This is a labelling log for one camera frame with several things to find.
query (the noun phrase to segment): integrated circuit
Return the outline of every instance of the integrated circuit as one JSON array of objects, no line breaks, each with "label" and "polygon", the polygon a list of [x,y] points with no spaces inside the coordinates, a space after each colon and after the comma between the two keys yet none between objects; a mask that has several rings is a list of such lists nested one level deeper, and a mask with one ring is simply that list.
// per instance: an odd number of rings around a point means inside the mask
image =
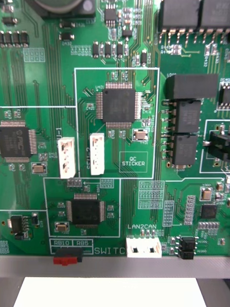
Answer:
[{"label": "integrated circuit", "polygon": [[212,30],[230,28],[230,1],[203,1],[200,27]]},{"label": "integrated circuit", "polygon": [[202,219],[215,219],[217,215],[217,205],[203,205],[201,209]]},{"label": "integrated circuit", "polygon": [[166,80],[167,99],[215,98],[218,74],[177,74]]},{"label": "integrated circuit", "polygon": [[164,0],[161,2],[159,31],[196,29],[199,0]]},{"label": "integrated circuit", "polygon": [[196,135],[175,135],[172,143],[172,164],[177,168],[193,165],[196,159]]},{"label": "integrated circuit", "polygon": [[116,19],[115,4],[107,4],[104,10],[104,22],[109,27],[115,26]]},{"label": "integrated circuit", "polygon": [[221,85],[219,92],[219,108],[229,110],[230,108],[230,83]]},{"label": "integrated circuit", "polygon": [[174,118],[177,133],[190,133],[199,130],[200,107],[198,100],[178,101],[176,104],[176,117]]},{"label": "integrated circuit", "polygon": [[105,202],[97,199],[97,194],[74,194],[74,199],[66,202],[67,217],[76,227],[96,228],[105,220]]},{"label": "integrated circuit", "polygon": [[36,131],[25,126],[25,121],[8,121],[0,123],[0,154],[6,162],[29,162],[37,154]]},{"label": "integrated circuit", "polygon": [[102,93],[96,94],[97,118],[109,128],[130,128],[140,119],[141,95],[132,83],[107,82]]},{"label": "integrated circuit", "polygon": [[14,234],[23,232],[23,217],[21,215],[12,215],[11,227]]}]

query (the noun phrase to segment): white surface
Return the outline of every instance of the white surface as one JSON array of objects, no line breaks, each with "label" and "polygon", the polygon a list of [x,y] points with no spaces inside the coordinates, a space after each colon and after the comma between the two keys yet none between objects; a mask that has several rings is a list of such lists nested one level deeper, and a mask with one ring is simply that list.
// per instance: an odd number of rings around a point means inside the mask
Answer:
[{"label": "white surface", "polygon": [[161,258],[161,243],[158,238],[126,238],[128,258]]},{"label": "white surface", "polygon": [[104,133],[90,135],[90,169],[92,176],[104,173]]},{"label": "white surface", "polygon": [[74,138],[61,138],[58,140],[57,146],[61,179],[74,177],[76,174]]},{"label": "white surface", "polygon": [[206,307],[194,278],[25,278],[14,307],[31,306]]}]

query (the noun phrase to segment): black square chip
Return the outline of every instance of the black square chip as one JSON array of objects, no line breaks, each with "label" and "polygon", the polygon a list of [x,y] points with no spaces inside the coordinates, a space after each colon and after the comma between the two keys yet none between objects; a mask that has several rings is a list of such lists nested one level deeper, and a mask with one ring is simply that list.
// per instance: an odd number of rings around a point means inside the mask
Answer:
[{"label": "black square chip", "polygon": [[215,219],[217,215],[216,205],[203,205],[201,210],[202,219]]},{"label": "black square chip", "polygon": [[103,122],[135,121],[134,89],[103,90]]},{"label": "black square chip", "polygon": [[230,1],[205,0],[203,3],[201,28],[230,28]]},{"label": "black square chip", "polygon": [[230,85],[224,84],[221,86],[219,93],[219,104],[222,106],[230,105]]},{"label": "black square chip", "polygon": [[104,10],[104,21],[115,22],[116,21],[116,10],[113,8]]},{"label": "black square chip", "polygon": [[174,165],[193,165],[196,158],[196,135],[175,135],[172,153]]},{"label": "black square chip", "polygon": [[72,200],[74,225],[99,225],[100,202],[98,200]]},{"label": "black square chip", "polygon": [[197,100],[178,101],[176,103],[175,132],[197,132],[200,123],[201,102]]},{"label": "black square chip", "polygon": [[27,127],[0,127],[0,152],[3,158],[31,157]]},{"label": "black square chip", "polygon": [[195,29],[198,25],[199,0],[164,0],[161,2],[159,31]]}]

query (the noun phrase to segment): black component block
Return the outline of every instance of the black component block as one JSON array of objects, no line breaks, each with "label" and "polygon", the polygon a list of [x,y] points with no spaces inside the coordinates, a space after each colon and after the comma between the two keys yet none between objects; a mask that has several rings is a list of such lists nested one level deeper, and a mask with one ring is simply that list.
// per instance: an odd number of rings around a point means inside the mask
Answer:
[{"label": "black component block", "polygon": [[190,133],[199,130],[201,102],[197,100],[176,103],[175,132]]},{"label": "black component block", "polygon": [[182,237],[180,240],[181,250],[193,251],[196,247],[196,240],[193,236]]},{"label": "black component block", "polygon": [[219,105],[230,106],[230,84],[221,86],[219,93]]},{"label": "black component block", "polygon": [[103,122],[135,121],[134,89],[103,90]]},{"label": "black component block", "polygon": [[215,98],[218,74],[178,74],[166,80],[166,99]]},{"label": "black component block", "polygon": [[193,165],[196,158],[196,135],[175,135],[172,164]]},{"label": "black component block", "polygon": [[230,1],[204,0],[200,27],[214,30],[230,28]]},{"label": "black component block", "polygon": [[217,205],[203,205],[201,210],[202,219],[215,219],[217,215]]},{"label": "black component block", "polygon": [[159,31],[163,29],[196,29],[199,0],[164,0],[161,2]]},{"label": "black component block", "polygon": [[194,258],[194,252],[193,251],[180,250],[179,255],[180,255],[181,259],[183,259],[183,260],[192,260]]},{"label": "black component block", "polygon": [[23,232],[23,217],[21,215],[12,215],[11,224],[14,234]]},{"label": "black component block", "polygon": [[100,202],[98,200],[72,200],[71,203],[74,225],[100,224]]},{"label": "black component block", "polygon": [[30,158],[29,129],[0,127],[0,152],[3,158]]}]

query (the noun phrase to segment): circuit board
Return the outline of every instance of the circuit board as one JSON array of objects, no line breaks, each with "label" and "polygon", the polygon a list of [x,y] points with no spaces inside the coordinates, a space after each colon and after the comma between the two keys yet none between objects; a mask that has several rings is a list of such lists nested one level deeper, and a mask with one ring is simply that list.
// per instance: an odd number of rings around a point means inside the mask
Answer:
[{"label": "circuit board", "polygon": [[230,2],[47,2],[0,0],[0,254],[229,256]]}]

